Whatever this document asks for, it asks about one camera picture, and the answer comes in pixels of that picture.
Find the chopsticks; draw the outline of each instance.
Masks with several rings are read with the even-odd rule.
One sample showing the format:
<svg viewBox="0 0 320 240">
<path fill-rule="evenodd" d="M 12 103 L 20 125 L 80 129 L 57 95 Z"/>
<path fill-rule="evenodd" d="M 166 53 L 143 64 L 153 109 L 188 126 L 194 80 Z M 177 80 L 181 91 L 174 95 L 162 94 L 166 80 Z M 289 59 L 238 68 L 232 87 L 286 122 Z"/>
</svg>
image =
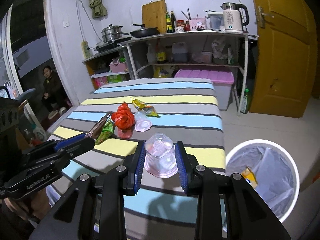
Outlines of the chopsticks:
<svg viewBox="0 0 320 240">
<path fill-rule="evenodd" d="M 181 11 L 181 12 L 187 18 L 187 20 L 189 21 L 190 19 L 188 18 L 188 16 L 183 11 Z"/>
<path fill-rule="evenodd" d="M 189 10 L 189 8 L 188 8 L 188 16 L 189 16 L 189 20 L 191 20 L 191 16 L 190 16 L 190 10 Z"/>
<path fill-rule="evenodd" d="M 191 16 L 190 16 L 190 10 L 189 10 L 189 8 L 187 9 L 187 13 L 188 13 L 188 16 L 183 12 L 183 11 L 181 11 L 182 13 L 183 13 L 183 15 L 187 18 L 187 20 L 188 21 L 190 21 L 191 20 Z"/>
</svg>

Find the electric kettle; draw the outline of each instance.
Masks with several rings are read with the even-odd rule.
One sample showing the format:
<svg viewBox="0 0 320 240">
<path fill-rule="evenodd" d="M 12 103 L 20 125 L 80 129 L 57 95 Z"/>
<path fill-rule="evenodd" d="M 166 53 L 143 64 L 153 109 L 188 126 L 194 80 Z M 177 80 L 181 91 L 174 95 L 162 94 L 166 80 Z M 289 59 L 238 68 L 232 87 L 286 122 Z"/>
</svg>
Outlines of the electric kettle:
<svg viewBox="0 0 320 240">
<path fill-rule="evenodd" d="M 244 4 L 225 2 L 221 5 L 225 31 L 243 33 L 243 26 L 249 24 L 248 9 Z M 246 21 L 243 23 L 239 9 L 244 9 Z"/>
</svg>

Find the pink storage box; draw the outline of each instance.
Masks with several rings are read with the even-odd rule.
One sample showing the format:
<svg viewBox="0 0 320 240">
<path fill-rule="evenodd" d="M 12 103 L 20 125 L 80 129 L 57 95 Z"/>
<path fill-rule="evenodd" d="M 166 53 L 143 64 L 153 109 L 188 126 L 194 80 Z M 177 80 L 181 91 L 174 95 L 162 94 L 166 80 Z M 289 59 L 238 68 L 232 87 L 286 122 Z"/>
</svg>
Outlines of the pink storage box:
<svg viewBox="0 0 320 240">
<path fill-rule="evenodd" d="M 113 72 L 113 73 L 123 72 L 127 69 L 127 64 L 125 62 L 111 63 L 109 66 L 110 66 L 111 72 Z"/>
<path fill-rule="evenodd" d="M 189 21 L 190 31 L 196 31 L 197 28 L 206 30 L 207 29 L 207 21 L 206 18 L 193 18 Z"/>
<path fill-rule="evenodd" d="M 231 94 L 231 86 L 235 82 L 230 70 L 224 67 L 210 67 L 210 69 L 203 69 L 201 67 L 183 67 L 174 77 L 210 79 L 216 92 L 219 109 L 227 110 Z"/>
</svg>

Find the white trash can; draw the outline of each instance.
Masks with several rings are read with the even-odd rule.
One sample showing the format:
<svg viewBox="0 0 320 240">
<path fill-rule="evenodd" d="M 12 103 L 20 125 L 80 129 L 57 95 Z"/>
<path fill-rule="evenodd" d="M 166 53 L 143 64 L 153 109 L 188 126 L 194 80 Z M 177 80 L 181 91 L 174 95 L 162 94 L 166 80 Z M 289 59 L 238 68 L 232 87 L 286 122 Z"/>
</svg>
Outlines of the white trash can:
<svg viewBox="0 0 320 240">
<path fill-rule="evenodd" d="M 261 139 L 243 142 L 226 156 L 226 173 L 241 173 L 248 166 L 255 174 L 255 190 L 281 223 L 290 215 L 299 195 L 297 165 L 280 145 Z"/>
</svg>

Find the striped mattress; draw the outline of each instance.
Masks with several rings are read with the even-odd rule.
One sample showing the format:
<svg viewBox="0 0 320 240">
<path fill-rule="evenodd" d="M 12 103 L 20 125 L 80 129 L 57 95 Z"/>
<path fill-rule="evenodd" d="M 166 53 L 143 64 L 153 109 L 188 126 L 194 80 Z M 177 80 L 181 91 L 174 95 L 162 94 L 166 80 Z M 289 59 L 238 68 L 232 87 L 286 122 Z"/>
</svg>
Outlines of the striped mattress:
<svg viewBox="0 0 320 240">
<path fill-rule="evenodd" d="M 56 199 L 81 174 L 98 176 L 122 164 L 125 156 L 134 153 L 138 140 L 147 140 L 157 132 L 164 133 L 174 143 L 183 141 L 187 153 L 196 156 L 200 164 L 225 172 L 222 120 L 214 87 L 208 79 L 138 79 L 103 86 L 77 107 L 49 139 L 65 139 L 88 132 L 106 112 L 115 112 L 123 101 L 136 112 L 131 96 L 152 104 L 160 118 L 151 117 L 153 125 L 146 132 L 134 130 L 130 139 L 110 138 L 71 160 L 63 169 L 63 177 L 49 187 Z M 144 171 L 138 194 L 124 196 L 124 211 L 129 239 L 194 237 L 197 198 L 184 195 L 177 174 L 159 179 Z"/>
</svg>

